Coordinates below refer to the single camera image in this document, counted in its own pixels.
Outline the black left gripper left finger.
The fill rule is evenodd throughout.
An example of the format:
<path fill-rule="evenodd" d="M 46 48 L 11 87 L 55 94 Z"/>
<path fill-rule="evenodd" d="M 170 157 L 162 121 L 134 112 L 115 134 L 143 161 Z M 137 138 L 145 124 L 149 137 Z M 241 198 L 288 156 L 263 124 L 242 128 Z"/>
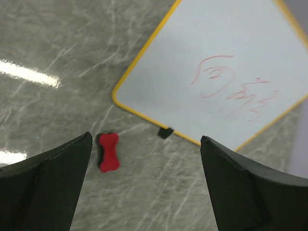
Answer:
<path fill-rule="evenodd" d="M 89 132 L 0 169 L 2 231 L 70 230 L 92 151 Z"/>

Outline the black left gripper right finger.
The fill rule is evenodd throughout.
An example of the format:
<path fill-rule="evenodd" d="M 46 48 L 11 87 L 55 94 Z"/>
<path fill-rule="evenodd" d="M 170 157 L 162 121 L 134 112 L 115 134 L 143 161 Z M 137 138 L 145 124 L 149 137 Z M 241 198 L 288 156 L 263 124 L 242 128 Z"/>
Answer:
<path fill-rule="evenodd" d="M 306 231 L 308 180 L 201 138 L 201 159 L 220 231 Z"/>

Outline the red bone-shaped eraser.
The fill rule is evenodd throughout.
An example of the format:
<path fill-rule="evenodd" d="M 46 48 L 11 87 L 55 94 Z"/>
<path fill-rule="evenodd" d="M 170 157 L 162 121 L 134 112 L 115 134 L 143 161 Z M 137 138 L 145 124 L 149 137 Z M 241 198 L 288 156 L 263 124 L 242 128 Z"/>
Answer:
<path fill-rule="evenodd" d="M 119 136 L 116 133 L 100 133 L 96 136 L 98 148 L 98 168 L 102 173 L 116 171 L 120 167 L 116 146 Z"/>

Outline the yellow-framed whiteboard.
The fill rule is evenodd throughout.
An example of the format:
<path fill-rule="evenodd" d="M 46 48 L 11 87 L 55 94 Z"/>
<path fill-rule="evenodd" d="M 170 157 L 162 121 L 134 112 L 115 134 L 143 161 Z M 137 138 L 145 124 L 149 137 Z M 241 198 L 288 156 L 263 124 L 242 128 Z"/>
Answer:
<path fill-rule="evenodd" d="M 283 0 L 178 0 L 114 103 L 191 142 L 238 150 L 308 96 L 308 38 Z"/>

